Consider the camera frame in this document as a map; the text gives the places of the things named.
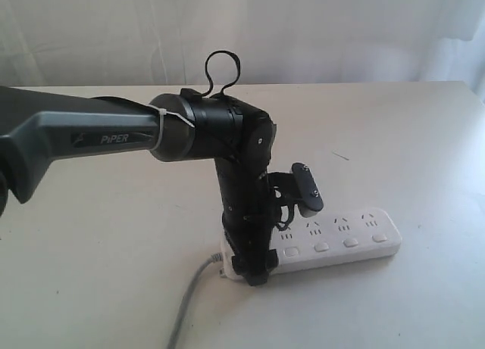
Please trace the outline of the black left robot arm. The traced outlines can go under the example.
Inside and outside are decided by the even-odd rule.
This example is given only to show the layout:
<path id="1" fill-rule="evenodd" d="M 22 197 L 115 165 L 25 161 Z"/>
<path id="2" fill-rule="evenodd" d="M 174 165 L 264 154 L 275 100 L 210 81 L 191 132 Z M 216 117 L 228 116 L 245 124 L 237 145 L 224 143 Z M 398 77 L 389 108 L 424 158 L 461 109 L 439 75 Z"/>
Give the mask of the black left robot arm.
<path id="1" fill-rule="evenodd" d="M 29 201 L 56 160 L 138 150 L 163 162 L 212 159 L 233 269 L 263 285 L 278 264 L 270 240 L 281 212 L 268 178 L 275 134 L 267 112 L 230 96 L 185 89 L 141 104 L 2 87 L 1 201 Z"/>

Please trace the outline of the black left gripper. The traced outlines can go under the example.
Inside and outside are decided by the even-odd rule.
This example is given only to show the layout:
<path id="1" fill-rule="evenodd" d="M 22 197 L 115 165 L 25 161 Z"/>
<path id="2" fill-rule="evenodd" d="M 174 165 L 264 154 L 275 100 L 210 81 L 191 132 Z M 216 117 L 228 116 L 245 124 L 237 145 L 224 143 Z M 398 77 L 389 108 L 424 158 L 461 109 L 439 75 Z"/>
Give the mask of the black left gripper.
<path id="1" fill-rule="evenodd" d="M 271 234 L 280 219 L 274 189 L 268 179 L 270 152 L 245 152 L 238 158 L 214 160 L 223 203 L 222 223 L 233 250 L 231 266 L 250 286 L 267 283 L 278 267 Z"/>

